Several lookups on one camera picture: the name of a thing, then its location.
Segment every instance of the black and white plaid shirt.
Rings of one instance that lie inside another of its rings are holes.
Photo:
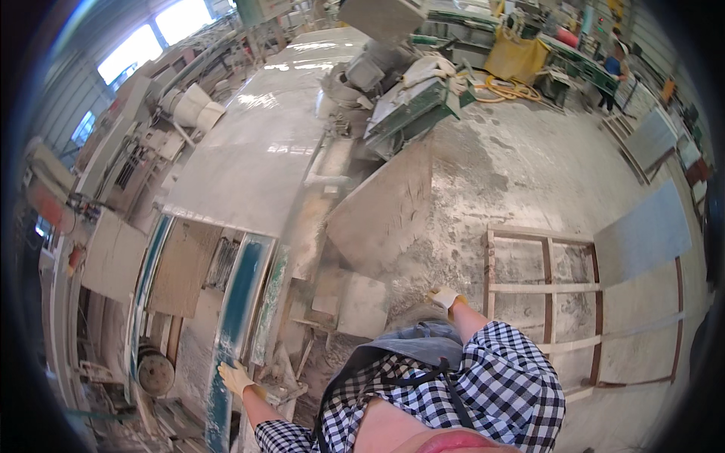
[[[432,367],[388,354],[337,388],[325,403],[322,433],[330,452],[350,452],[368,402],[374,396],[406,411],[430,428],[462,425],[443,375],[417,387],[391,378],[417,378]],[[564,393],[556,372],[518,329],[491,322],[463,347],[449,378],[475,429],[525,452],[545,453],[564,420]],[[313,432],[285,420],[260,423],[254,435],[263,452],[319,452]]]

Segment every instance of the gray slab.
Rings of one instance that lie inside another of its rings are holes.
[[[631,155],[643,170],[657,162],[677,143],[677,133],[670,118],[659,107],[652,109],[642,124],[625,141]]]
[[[320,78],[367,39],[353,28],[305,33],[271,57],[197,145],[164,212],[279,237],[323,135]]]
[[[352,273],[340,304],[337,330],[363,338],[377,338],[385,330],[389,302],[385,283]]]
[[[672,179],[594,234],[594,246],[602,287],[630,280],[689,250],[687,219]]]

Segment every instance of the wooden frame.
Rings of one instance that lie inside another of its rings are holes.
[[[634,172],[644,182],[646,182],[647,185],[650,185],[652,183],[652,180],[660,171],[660,167],[662,167],[662,164],[665,163],[665,161],[672,154],[675,154],[676,151],[674,146],[671,147],[665,152],[665,154],[657,159],[655,163],[650,165],[648,168],[642,169],[639,166],[639,163],[637,163],[637,160],[634,158],[634,156],[632,156],[631,152],[624,145],[624,141],[632,134],[632,132],[634,132],[634,129],[626,120],[624,115],[612,115],[610,117],[606,117],[599,124],[598,128],[600,130],[606,129],[610,134],[612,134],[612,137],[614,137],[614,139],[617,141],[617,144],[619,145],[621,151],[624,153],[624,156],[627,158],[627,160],[629,160],[629,163],[634,168]]]
[[[496,238],[519,239],[524,241],[541,241],[542,253],[544,257],[544,285],[519,285],[519,284],[502,284],[495,283],[496,280],[496,248],[494,241]],[[559,233],[555,231],[541,230],[538,228],[518,227],[512,225],[489,224],[486,232],[486,258],[488,262],[484,267],[484,304],[486,305],[486,317],[490,320],[495,319],[496,293],[509,294],[544,294],[545,311],[544,311],[544,343],[537,344],[539,349],[545,354],[560,354],[570,352],[577,349],[594,347],[592,357],[592,370],[589,379],[582,382],[582,388],[575,388],[565,391],[567,401],[576,401],[590,396],[594,388],[620,388],[625,386],[638,386],[650,383],[662,383],[669,381],[673,383],[677,374],[677,365],[679,362],[680,349],[682,347],[682,330],[684,322],[684,296],[682,287],[682,267],[680,259],[675,259],[677,271],[677,298],[678,310],[675,315],[657,320],[654,323],[642,325],[625,331],[604,334],[604,294],[599,282],[599,265],[597,263],[597,250],[594,245],[594,239],[591,236],[585,236],[575,233]],[[584,246],[592,254],[592,266],[594,268],[593,283],[574,283],[574,284],[558,284],[553,283],[553,263],[552,253],[553,244],[568,244],[575,246]],[[558,312],[557,294],[565,293],[591,293],[595,295],[595,315],[594,315],[594,336],[584,338],[582,340],[567,341],[564,343],[556,342],[556,315]],[[634,383],[617,383],[605,382],[600,380],[601,361],[602,361],[602,343],[615,338],[625,338],[637,335],[647,331],[666,327],[667,325],[677,323],[677,343],[675,346],[674,364],[672,373],[662,378],[650,381],[634,382]]]

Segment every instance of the window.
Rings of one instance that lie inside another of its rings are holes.
[[[169,46],[212,22],[204,0],[181,0],[156,16],[156,24]]]
[[[78,123],[78,127],[75,129],[73,135],[70,136],[70,139],[78,145],[78,148],[82,147],[86,143],[86,140],[88,140],[88,136],[91,135],[95,122],[96,117],[88,110],[80,123]]]
[[[50,235],[50,231],[52,228],[53,227],[48,220],[45,220],[41,216],[38,216],[38,221],[36,222],[37,234],[39,234],[43,238],[47,238],[48,235]]]
[[[116,48],[108,58],[106,58],[99,66],[98,72],[110,85],[122,72],[133,74],[136,68],[141,67],[150,59],[156,59],[161,55],[161,46],[156,40],[154,32],[150,25],[144,25],[139,28],[133,35]]]

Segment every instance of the sleeve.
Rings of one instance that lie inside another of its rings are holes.
[[[463,348],[459,383],[496,441],[525,452],[553,448],[566,413],[564,392],[543,353],[517,328],[493,321]]]
[[[554,368],[536,344],[507,323],[492,321],[486,324],[465,345],[464,354],[466,350],[477,357],[482,352],[484,355],[493,354],[522,370],[553,373],[556,376]]]
[[[254,429],[254,438],[262,453],[307,453],[315,444],[311,430],[287,420],[261,422]]]

